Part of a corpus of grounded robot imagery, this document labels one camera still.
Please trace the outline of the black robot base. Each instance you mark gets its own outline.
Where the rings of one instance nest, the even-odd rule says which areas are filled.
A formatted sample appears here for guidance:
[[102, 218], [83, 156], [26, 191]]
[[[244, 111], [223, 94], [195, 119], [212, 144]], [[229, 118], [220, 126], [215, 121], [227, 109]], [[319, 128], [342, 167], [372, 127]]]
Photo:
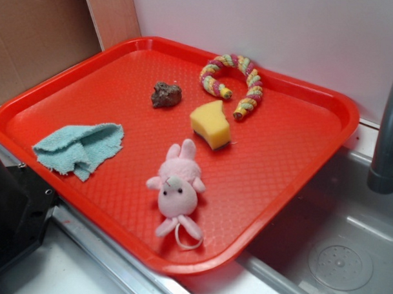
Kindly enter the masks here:
[[33, 169], [0, 159], [0, 274], [42, 245], [55, 201]]

